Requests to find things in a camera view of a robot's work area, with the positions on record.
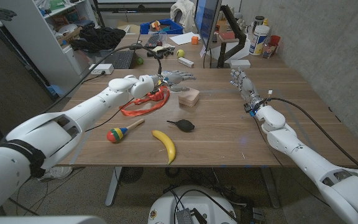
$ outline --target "banana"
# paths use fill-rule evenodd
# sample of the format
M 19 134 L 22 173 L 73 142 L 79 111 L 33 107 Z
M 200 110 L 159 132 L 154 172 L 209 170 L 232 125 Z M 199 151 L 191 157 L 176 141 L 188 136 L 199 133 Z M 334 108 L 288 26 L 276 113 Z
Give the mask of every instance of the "banana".
M 176 155 L 175 145 L 173 144 L 172 140 L 161 131 L 153 130 L 152 134 L 154 137 L 156 137 L 158 140 L 164 143 L 168 151 L 168 160 L 169 160 L 168 165 L 171 164 L 171 162 L 175 159 L 175 155 Z

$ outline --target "monitor stand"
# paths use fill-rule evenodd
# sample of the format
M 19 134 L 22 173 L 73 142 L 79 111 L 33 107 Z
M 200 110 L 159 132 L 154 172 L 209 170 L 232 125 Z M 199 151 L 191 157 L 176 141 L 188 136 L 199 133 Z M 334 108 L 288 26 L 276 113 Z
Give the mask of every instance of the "monitor stand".
M 226 42 L 222 42 L 221 44 L 221 53 L 219 54 L 218 62 L 212 63 L 211 68 L 230 68 L 230 65 L 228 63 L 224 63 L 227 59 L 231 58 L 233 55 L 235 55 L 237 52 L 239 52 L 241 49 L 244 48 L 247 36 L 245 33 L 241 32 L 239 25 L 236 22 L 236 19 L 234 18 L 234 15 L 231 13 L 229 6 L 221 6 L 221 10 L 223 14 L 226 16 L 227 21 L 230 24 L 231 29 L 234 32 L 234 37 L 239 39 L 239 44 L 235 47 L 233 47 L 228 52 L 226 51 Z

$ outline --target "power strip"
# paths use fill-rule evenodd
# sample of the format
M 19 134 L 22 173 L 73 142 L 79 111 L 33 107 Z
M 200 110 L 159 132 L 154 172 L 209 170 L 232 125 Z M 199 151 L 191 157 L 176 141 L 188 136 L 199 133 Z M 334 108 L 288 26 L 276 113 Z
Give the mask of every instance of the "power strip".
M 180 57 L 178 58 L 178 61 L 184 65 L 186 65 L 187 67 L 193 68 L 194 67 L 194 62 L 192 62 L 191 60 L 187 60 L 184 57 Z
M 106 72 L 106 74 L 112 74 L 112 71 L 114 71 L 114 67 L 112 66 L 112 64 L 100 64 L 92 70 L 91 74 L 100 75 L 103 71 Z

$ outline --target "black rubber bulb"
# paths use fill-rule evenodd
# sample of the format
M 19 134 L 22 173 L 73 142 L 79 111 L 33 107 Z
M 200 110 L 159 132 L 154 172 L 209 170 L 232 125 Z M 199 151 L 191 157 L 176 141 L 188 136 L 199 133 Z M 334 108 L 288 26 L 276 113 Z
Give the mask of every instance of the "black rubber bulb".
M 191 130 L 194 129 L 194 125 L 185 119 L 181 119 L 180 121 L 177 122 L 173 122 L 173 121 L 167 121 L 169 123 L 175 124 L 178 126 L 178 128 L 184 132 L 190 132 Z

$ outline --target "keyboard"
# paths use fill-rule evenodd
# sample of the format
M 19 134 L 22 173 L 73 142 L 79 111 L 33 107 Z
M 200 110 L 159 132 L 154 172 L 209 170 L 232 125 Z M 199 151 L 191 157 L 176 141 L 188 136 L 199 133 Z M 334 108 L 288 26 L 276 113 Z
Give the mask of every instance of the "keyboard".
M 149 49 L 155 48 L 157 46 L 158 38 L 159 38 L 158 34 L 152 34 L 152 36 L 149 38 L 149 40 L 144 46 Z
M 112 66 L 114 69 L 129 69 L 133 56 L 133 50 L 118 51 L 112 55 Z

